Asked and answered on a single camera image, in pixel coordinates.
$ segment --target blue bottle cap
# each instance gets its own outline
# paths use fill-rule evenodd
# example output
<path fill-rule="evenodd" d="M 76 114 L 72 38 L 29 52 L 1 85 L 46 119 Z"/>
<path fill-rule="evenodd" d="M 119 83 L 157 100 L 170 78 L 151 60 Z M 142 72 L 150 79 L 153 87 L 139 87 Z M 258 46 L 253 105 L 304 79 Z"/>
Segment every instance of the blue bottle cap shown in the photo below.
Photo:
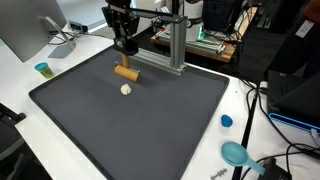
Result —
<path fill-rule="evenodd" d="M 233 123 L 233 120 L 228 115 L 221 116 L 221 124 L 223 127 L 230 127 Z"/>
<path fill-rule="evenodd" d="M 37 64 L 34 68 L 38 71 L 43 70 L 48 67 L 48 63 L 40 63 Z"/>

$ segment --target white table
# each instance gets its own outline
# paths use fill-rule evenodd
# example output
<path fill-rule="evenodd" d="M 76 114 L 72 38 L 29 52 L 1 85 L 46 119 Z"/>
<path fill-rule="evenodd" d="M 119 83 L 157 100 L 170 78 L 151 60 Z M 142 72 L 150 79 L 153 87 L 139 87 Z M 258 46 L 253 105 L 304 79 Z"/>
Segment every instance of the white table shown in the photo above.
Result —
<path fill-rule="evenodd" d="M 260 86 L 267 87 L 267 83 L 262 82 Z M 266 111 L 267 97 L 265 95 L 262 95 L 261 97 L 263 109 Z M 297 129 L 277 121 L 273 122 L 291 142 L 303 143 L 317 147 L 310 133 L 307 131 Z M 250 157 L 255 161 L 267 156 L 283 154 L 286 152 L 286 149 L 289 146 L 289 144 L 285 142 L 278 132 L 272 127 L 271 123 L 261 111 L 258 103 L 255 109 L 252 129 L 249 137 L 247 150 Z M 290 149 L 290 152 L 296 151 L 297 150 L 295 148 Z M 287 171 L 285 156 L 278 157 L 276 159 L 276 164 Z M 293 180 L 319 179 L 320 161 L 303 154 L 297 154 L 289 156 L 289 163 Z M 253 170 L 250 170 L 245 179 L 256 180 L 257 178 L 258 174 Z"/>
<path fill-rule="evenodd" d="M 112 40 L 95 36 L 81 36 L 75 41 L 76 49 L 65 59 L 47 58 L 54 46 L 46 46 L 26 63 L 6 46 L 0 47 L 0 102 L 27 115 L 16 128 L 53 179 L 102 180 L 105 177 L 99 170 L 28 96 L 46 81 L 34 70 L 37 63 L 47 62 L 58 75 L 113 44 Z M 226 141 L 242 141 L 248 118 L 245 101 L 248 88 L 240 80 L 229 78 L 230 84 L 182 177 L 184 180 L 208 180 L 224 168 L 228 171 L 222 179 L 231 179 L 233 175 L 234 168 L 221 158 L 220 148 Z M 233 118 L 230 128 L 222 127 L 223 114 Z"/>

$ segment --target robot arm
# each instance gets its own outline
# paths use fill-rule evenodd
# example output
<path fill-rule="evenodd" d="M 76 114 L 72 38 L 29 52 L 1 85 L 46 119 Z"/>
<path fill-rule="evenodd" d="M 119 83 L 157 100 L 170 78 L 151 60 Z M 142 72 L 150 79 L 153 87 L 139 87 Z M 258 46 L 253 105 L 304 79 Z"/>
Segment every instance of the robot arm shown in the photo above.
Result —
<path fill-rule="evenodd" d="M 138 43 L 131 39 L 137 32 L 140 18 L 130 12 L 131 0 L 106 0 L 107 7 L 102 8 L 108 26 L 115 33 L 114 49 L 132 56 L 138 52 Z"/>

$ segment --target black mat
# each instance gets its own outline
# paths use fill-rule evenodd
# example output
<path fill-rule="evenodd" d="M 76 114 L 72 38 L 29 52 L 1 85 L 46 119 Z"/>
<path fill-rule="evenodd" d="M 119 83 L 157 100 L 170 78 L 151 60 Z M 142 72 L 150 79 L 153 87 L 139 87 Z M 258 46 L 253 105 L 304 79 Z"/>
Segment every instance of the black mat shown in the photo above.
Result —
<path fill-rule="evenodd" d="M 180 179 L 229 79 L 188 67 L 181 76 L 133 62 L 133 83 L 113 72 L 113 49 L 30 92 L 30 97 L 108 178 Z M 120 87 L 133 91 L 124 96 Z"/>

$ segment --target white ball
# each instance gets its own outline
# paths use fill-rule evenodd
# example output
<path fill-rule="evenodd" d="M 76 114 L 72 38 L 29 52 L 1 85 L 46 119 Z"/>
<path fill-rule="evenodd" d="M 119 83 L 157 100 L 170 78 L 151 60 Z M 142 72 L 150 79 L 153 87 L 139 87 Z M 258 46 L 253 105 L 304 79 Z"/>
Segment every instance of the white ball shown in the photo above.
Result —
<path fill-rule="evenodd" d="M 125 96 L 130 94 L 132 91 L 131 87 L 128 84 L 124 84 L 123 86 L 121 86 L 120 90 L 121 90 L 121 93 Z"/>

